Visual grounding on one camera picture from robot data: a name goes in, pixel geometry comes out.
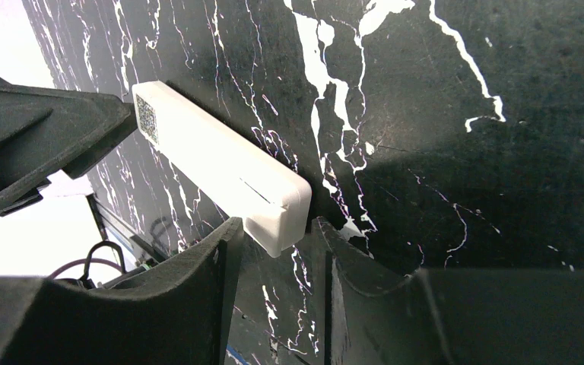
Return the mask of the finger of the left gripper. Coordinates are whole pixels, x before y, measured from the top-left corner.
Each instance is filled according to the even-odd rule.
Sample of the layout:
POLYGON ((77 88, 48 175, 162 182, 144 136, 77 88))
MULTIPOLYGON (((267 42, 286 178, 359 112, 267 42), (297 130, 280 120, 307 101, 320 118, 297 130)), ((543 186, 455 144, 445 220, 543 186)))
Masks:
POLYGON ((0 216, 41 201, 60 170, 83 176, 136 129, 134 105, 114 95, 0 77, 0 216))

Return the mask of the long white remote control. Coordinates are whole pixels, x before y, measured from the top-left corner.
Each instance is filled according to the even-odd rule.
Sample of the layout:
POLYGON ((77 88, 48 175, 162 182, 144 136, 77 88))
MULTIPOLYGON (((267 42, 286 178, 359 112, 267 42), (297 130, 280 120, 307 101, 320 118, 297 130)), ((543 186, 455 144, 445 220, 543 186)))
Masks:
POLYGON ((162 81, 135 84, 132 96, 140 133, 272 258, 303 239, 304 178, 162 81))

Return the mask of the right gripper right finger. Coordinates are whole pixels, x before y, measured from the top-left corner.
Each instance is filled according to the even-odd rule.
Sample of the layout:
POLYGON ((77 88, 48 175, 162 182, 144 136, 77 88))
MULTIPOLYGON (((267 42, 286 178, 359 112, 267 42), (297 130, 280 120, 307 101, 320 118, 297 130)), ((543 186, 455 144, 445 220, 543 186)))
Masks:
POLYGON ((333 364, 584 364, 584 271, 420 268, 403 276, 323 217, 333 364))

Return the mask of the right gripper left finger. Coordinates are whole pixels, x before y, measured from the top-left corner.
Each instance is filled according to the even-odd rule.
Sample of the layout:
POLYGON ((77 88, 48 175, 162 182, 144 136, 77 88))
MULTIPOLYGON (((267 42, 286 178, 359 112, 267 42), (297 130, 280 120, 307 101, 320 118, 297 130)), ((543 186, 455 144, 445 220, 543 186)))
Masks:
POLYGON ((110 289, 0 277, 0 364, 220 364, 243 222, 110 289))

